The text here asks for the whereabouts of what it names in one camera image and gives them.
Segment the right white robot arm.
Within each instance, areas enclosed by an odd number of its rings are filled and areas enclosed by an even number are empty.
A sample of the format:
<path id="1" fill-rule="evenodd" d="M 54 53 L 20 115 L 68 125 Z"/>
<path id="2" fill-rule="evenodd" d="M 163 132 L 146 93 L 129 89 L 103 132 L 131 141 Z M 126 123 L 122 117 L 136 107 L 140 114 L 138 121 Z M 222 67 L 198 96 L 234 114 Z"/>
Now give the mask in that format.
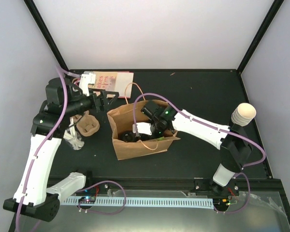
<path id="1" fill-rule="evenodd" d="M 219 150 L 220 164 L 210 182 L 210 189 L 216 195 L 227 190 L 229 181 L 244 168 L 253 150 L 252 145 L 244 140 L 247 134 L 240 125 L 215 124 L 171 105 L 159 106 L 154 101 L 147 102 L 140 112 L 149 119 L 149 122 L 141 123 L 134 120 L 132 131 L 137 139 L 140 139 L 141 135 L 156 139 L 162 137 L 166 131 L 180 131 L 197 137 Z"/>

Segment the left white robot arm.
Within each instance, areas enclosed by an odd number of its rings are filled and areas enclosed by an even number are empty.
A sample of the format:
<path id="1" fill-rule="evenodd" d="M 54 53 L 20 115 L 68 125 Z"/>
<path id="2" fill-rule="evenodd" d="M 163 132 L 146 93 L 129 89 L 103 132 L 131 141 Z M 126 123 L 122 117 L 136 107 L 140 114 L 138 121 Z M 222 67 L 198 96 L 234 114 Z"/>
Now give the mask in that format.
<path id="1" fill-rule="evenodd" d="M 3 203 L 3 209 L 15 212 L 16 218 L 25 215 L 50 222 L 60 204 L 73 193 L 93 190 L 93 179 L 78 172 L 70 173 L 50 188 L 47 182 L 64 133 L 71 128 L 71 117 L 91 109 L 106 111 L 119 97 L 118 92 L 112 92 L 113 98 L 108 100 L 109 91 L 89 90 L 88 86 L 95 81 L 95 73 L 86 72 L 80 76 L 79 85 L 59 77 L 46 86 L 46 100 L 32 122 L 29 157 L 22 180 L 14 196 Z"/>

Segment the brown pulp cup carrier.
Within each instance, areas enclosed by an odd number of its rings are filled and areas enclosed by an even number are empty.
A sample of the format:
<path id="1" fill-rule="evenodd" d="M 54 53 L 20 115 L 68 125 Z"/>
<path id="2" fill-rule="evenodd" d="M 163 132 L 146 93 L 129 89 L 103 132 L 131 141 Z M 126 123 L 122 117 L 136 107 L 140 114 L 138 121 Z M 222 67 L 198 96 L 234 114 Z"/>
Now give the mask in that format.
<path id="1" fill-rule="evenodd" d="M 90 137 L 100 129 L 99 121 L 89 111 L 85 111 L 83 116 L 77 116 L 76 127 L 84 137 Z"/>

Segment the brown paper bag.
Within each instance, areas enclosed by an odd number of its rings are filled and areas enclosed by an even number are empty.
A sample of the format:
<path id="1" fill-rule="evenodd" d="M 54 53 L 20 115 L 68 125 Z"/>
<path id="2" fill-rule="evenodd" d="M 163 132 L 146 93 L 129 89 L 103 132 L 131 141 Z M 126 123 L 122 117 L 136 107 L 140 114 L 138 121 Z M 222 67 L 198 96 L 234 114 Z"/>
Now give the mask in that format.
<path id="1" fill-rule="evenodd" d="M 177 131 L 150 131 L 150 119 L 141 112 L 149 100 L 143 98 L 136 104 L 129 103 L 132 85 L 137 84 L 128 83 L 119 95 L 126 103 L 107 113 L 112 130 L 112 144 L 118 160 L 166 152 L 173 141 L 180 139 Z"/>

